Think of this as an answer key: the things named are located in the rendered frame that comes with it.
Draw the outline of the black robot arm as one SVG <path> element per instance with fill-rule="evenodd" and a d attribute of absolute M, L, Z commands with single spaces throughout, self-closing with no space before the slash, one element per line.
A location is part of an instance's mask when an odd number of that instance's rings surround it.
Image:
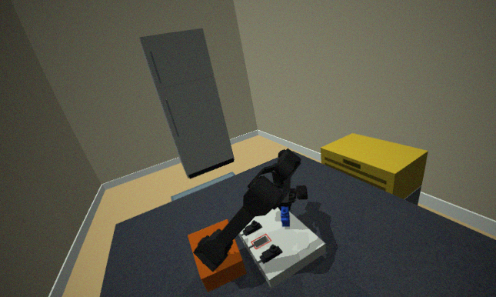
<path fill-rule="evenodd" d="M 249 190 L 243 196 L 243 206 L 230 222 L 222 230 L 217 229 L 210 237 L 206 236 L 198 242 L 198 247 L 193 253 L 212 272 L 227 258 L 233 244 L 232 240 L 255 216 L 267 215 L 272 209 L 287 207 L 294 202 L 294 194 L 291 194 L 291 177 L 301 164 L 301 158 L 289 148 L 281 150 L 278 157 L 278 162 L 264 167 L 250 182 Z M 274 185 L 263 175 L 269 172 L 272 173 L 274 181 L 284 182 L 283 188 Z"/>

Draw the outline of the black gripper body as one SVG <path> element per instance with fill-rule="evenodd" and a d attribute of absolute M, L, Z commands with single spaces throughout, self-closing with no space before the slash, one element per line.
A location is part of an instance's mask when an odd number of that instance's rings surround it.
<path fill-rule="evenodd" d="M 284 187 L 284 182 L 276 182 L 274 180 L 273 180 L 273 182 L 274 182 L 274 185 L 279 185 L 279 188 Z M 294 194 L 294 198 L 297 195 L 297 199 L 307 199 L 308 198 L 307 188 L 304 185 L 296 186 L 296 190 L 291 189 L 291 194 Z"/>

